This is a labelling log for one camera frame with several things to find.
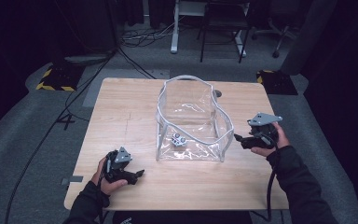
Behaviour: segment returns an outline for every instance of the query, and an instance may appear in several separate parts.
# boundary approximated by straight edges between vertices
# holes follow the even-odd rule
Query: hand
[[[289,146],[289,140],[286,137],[286,134],[284,133],[281,125],[278,124],[278,122],[273,122],[272,125],[274,125],[275,129],[278,132],[278,142],[277,146],[278,148]],[[267,157],[269,154],[275,151],[275,147],[273,149],[266,149],[262,147],[252,147],[251,151],[257,155]]]
[[[95,184],[95,186],[98,186],[98,180],[100,179],[101,170],[103,169],[104,161],[106,160],[105,157],[100,160],[100,163],[98,164],[98,170],[97,172],[92,176],[91,181]],[[104,177],[101,180],[101,191],[106,195],[111,195],[115,190],[127,185],[128,182],[125,179],[121,179],[118,181],[115,181],[113,183],[109,183]]]

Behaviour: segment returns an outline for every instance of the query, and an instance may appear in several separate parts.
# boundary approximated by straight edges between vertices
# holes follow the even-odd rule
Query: clear plastic bag
[[[209,83],[192,76],[164,82],[158,97],[156,160],[224,161],[234,127]]]

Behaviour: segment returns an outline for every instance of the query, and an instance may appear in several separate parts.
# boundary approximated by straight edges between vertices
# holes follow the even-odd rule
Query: cable on floor
[[[101,70],[104,68],[104,66],[109,62],[109,60],[112,58],[110,57],[108,60],[106,60],[96,71],[95,75],[89,80],[88,85],[92,82],[92,80],[94,78],[96,78],[98,76],[98,74],[101,72]],[[32,153],[31,157],[28,159],[27,163],[25,164],[25,167],[22,169],[21,174],[19,179],[16,182],[16,185],[14,186],[14,189],[11,192],[11,196],[9,199],[9,202],[7,204],[7,212],[6,212],[6,217],[5,217],[5,224],[8,223],[8,219],[9,219],[9,215],[10,215],[10,209],[11,209],[11,205],[13,203],[14,200],[14,196],[16,195],[16,191],[17,188],[20,185],[20,182],[22,181],[22,178],[24,177],[26,171],[28,170],[32,160],[34,159],[34,156],[36,155],[36,153],[39,151],[39,149],[42,147],[43,143],[46,141],[48,135],[50,134],[51,130],[54,128],[55,124],[57,123],[57,120],[60,119],[63,115],[63,113],[65,113],[65,111],[67,111],[68,107],[76,101],[76,99],[83,93],[83,91],[85,91],[87,87],[85,87],[66,107],[65,109],[62,110],[62,112],[60,113],[60,115],[55,119],[54,123],[52,123],[50,125],[50,127],[48,128],[48,131],[46,132],[46,134],[43,136],[42,140],[39,142],[39,144],[37,145],[36,149],[34,150],[34,152]]]

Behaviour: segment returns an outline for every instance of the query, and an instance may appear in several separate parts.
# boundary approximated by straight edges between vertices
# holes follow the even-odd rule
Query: desk
[[[64,205],[72,204],[109,151],[126,148],[129,172],[145,169],[135,186],[111,196],[108,210],[256,210],[266,209],[271,168],[265,158],[233,141],[220,161],[156,161],[158,94],[164,80],[106,78],[92,113]],[[272,113],[258,83],[209,82],[223,95],[218,103],[230,115],[236,133],[248,136],[246,120],[258,111]],[[285,193],[274,182],[273,209],[287,209]]]
[[[176,0],[175,2],[175,13],[173,15],[173,34],[172,34],[172,43],[171,43],[171,53],[178,52],[178,42],[179,42],[179,16],[203,16],[205,9],[205,2],[188,2]],[[241,32],[235,37],[235,42],[237,44],[238,53],[241,54],[242,50],[242,41],[241,41]],[[243,51],[242,57],[246,56],[246,51]]]

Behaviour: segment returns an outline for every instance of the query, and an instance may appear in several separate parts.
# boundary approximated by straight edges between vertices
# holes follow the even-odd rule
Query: black jacket
[[[272,167],[276,159],[277,152],[267,157]],[[276,174],[281,189],[286,193],[293,223],[338,223],[330,206],[321,197],[321,186],[292,146],[280,149]]]
[[[276,158],[276,152],[267,157],[272,167],[275,165]],[[281,188],[286,192],[293,223],[337,223],[329,205],[321,197],[321,186],[293,147],[280,149],[279,165],[275,171]],[[101,194],[101,202],[98,201],[98,194]],[[98,191],[90,181],[75,199],[70,216],[63,223],[97,223],[94,219],[98,216],[101,207],[108,205],[109,196]]]

